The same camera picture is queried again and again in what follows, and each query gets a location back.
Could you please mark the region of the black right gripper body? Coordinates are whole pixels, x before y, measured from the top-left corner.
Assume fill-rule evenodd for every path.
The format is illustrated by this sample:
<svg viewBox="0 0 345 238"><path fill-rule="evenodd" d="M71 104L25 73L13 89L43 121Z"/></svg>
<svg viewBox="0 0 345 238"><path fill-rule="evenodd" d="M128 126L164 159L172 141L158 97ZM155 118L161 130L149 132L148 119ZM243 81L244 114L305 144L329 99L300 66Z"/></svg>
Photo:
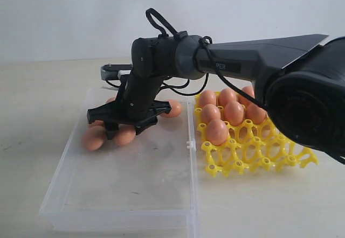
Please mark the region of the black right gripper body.
<svg viewBox="0 0 345 238"><path fill-rule="evenodd" d="M115 99L119 104L118 125L131 125L139 135L157 124L158 115L171 110L169 102L155 100L167 77L157 75L144 78L131 72L124 78Z"/></svg>

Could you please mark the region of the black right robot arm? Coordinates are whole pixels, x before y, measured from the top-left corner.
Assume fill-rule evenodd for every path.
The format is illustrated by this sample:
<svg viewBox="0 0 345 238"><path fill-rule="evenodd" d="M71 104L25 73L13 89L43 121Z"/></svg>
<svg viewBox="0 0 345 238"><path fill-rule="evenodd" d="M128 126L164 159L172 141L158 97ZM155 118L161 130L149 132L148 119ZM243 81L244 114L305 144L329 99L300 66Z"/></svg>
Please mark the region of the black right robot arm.
<svg viewBox="0 0 345 238"><path fill-rule="evenodd" d="M157 101L169 77L197 80L216 74L253 84L253 102L265 109L290 140L344 162L344 38L323 44L324 34L213 44L209 37L181 33L139 38L130 65L105 65L102 78L121 80L116 99L89 109L89 123L103 121L108 138L119 124L137 133L168 112ZM121 70L128 74L119 77Z"/></svg>

